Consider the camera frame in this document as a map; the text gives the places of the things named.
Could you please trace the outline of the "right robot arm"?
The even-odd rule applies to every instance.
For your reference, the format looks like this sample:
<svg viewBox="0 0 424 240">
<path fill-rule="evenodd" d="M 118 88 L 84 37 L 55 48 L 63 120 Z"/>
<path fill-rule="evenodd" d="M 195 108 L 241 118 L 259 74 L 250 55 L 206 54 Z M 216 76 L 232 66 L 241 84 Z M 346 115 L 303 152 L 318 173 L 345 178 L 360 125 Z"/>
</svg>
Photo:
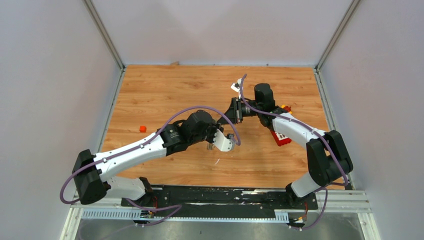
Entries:
<svg viewBox="0 0 424 240">
<path fill-rule="evenodd" d="M 337 179 L 346 180 L 354 169 L 342 135 L 336 130 L 313 128 L 295 118 L 290 107 L 276 105 L 268 83 L 255 85 L 253 100 L 240 95 L 233 97 L 218 122 L 240 124 L 244 118 L 254 116 L 270 130 L 278 146 L 295 142 L 306 150 L 307 173 L 286 187 L 285 201 L 290 208 L 298 209 L 308 194 Z"/>
</svg>

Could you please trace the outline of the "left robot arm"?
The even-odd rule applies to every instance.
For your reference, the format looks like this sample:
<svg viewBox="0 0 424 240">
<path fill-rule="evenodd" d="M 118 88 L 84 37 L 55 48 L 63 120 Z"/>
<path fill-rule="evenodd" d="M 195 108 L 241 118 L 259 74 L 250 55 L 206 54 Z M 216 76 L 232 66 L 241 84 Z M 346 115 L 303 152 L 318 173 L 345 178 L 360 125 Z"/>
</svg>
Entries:
<svg viewBox="0 0 424 240">
<path fill-rule="evenodd" d="M 240 135 L 237 131 L 224 134 L 223 125 L 229 124 L 234 129 L 237 123 L 224 113 L 216 121 L 202 107 L 187 119 L 171 118 L 156 132 L 123 147 L 98 153 L 85 149 L 78 154 L 70 177 L 76 186 L 78 201 L 83 205 L 93 204 L 117 191 L 142 207 L 149 206 L 153 193 L 143 181 L 117 177 L 117 174 L 141 163 L 186 151 L 203 141 L 221 152 L 232 151 L 241 143 Z"/>
</svg>

